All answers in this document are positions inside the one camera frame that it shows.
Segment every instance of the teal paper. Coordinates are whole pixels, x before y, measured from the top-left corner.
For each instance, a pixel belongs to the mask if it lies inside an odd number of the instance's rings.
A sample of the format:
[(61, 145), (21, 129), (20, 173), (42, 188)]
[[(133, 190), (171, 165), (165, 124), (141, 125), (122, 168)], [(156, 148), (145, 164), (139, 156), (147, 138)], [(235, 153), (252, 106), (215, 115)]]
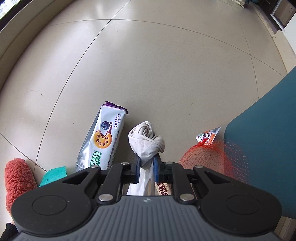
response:
[(39, 187), (42, 187), (48, 183), (52, 183), (66, 176), (67, 176), (66, 167), (58, 167), (58, 168), (51, 169), (47, 173), (45, 173)]

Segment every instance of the red mesh bag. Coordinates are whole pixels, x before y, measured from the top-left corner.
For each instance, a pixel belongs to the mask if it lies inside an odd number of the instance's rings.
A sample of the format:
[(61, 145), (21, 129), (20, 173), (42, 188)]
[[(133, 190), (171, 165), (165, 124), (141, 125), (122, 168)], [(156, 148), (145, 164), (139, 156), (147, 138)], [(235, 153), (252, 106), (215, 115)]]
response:
[(230, 140), (215, 140), (207, 145), (203, 139), (191, 147), (181, 158), (180, 164), (185, 169), (193, 169), (195, 165), (202, 165), (216, 172), (249, 183), (248, 161), (241, 148)]

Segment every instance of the tile floor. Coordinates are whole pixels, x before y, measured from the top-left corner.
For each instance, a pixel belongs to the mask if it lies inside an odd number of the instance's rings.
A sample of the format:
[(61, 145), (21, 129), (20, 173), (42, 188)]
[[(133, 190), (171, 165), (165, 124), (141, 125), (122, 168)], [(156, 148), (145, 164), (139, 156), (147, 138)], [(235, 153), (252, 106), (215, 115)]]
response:
[(76, 0), (34, 39), (1, 91), (0, 166), (24, 158), (37, 182), (55, 167), (73, 173), (105, 100), (129, 110), (115, 161), (130, 159), (127, 133), (148, 120), (165, 139), (163, 161), (178, 162), (197, 134), (228, 124), (285, 75), (251, 7)]

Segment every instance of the metal screw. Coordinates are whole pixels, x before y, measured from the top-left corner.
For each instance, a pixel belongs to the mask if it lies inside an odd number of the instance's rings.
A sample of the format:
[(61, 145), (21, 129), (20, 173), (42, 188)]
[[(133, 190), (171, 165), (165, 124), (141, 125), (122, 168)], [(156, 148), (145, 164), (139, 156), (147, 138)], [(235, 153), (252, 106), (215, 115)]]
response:
[(182, 201), (192, 201), (194, 199), (194, 196), (192, 194), (189, 193), (184, 193), (180, 195), (180, 199)]
[(111, 201), (113, 199), (113, 196), (111, 194), (101, 194), (99, 196), (99, 200), (102, 202)]

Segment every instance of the coral plush fabric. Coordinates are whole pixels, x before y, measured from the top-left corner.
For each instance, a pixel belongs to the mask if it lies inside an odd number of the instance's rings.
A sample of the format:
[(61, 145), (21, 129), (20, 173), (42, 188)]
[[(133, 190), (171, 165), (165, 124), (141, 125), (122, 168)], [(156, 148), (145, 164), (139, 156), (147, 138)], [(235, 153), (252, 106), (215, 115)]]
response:
[(4, 170), (6, 188), (6, 208), (9, 213), (13, 202), (22, 194), (37, 187), (28, 164), (16, 158), (6, 164)]

